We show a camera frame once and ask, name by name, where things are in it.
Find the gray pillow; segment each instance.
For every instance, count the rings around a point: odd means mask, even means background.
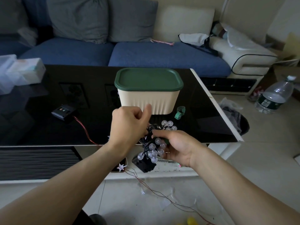
[[[108,0],[110,29],[108,41],[146,42],[153,35],[158,1]]]
[[[29,28],[21,0],[0,0],[0,34],[16,38],[24,45],[34,46],[37,33]]]
[[[55,36],[106,42],[107,0],[47,0],[47,5]]]

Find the black glass tabletop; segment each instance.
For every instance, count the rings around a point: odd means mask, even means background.
[[[82,126],[51,112],[62,104],[77,108],[77,118],[97,144],[110,135],[112,111],[121,106],[114,80],[120,67],[46,65],[41,84],[15,86],[0,96],[0,146],[91,145]],[[174,110],[152,115],[150,123],[173,121],[203,143],[236,142],[230,128],[189,69],[175,69],[184,83]],[[174,118],[178,106],[185,115]]]

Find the green lid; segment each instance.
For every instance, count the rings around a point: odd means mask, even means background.
[[[179,91],[183,82],[172,69],[124,68],[117,72],[115,86],[123,91]]]

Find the green bottle label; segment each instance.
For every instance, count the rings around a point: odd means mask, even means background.
[[[264,106],[265,108],[271,109],[271,110],[277,110],[283,103],[273,102],[266,97],[263,96],[263,94],[260,95],[257,102]]]

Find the water bottle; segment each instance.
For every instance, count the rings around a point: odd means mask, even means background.
[[[275,112],[292,95],[294,90],[293,81],[295,79],[295,76],[288,76],[286,80],[277,82],[268,87],[256,101],[256,109],[264,114]]]

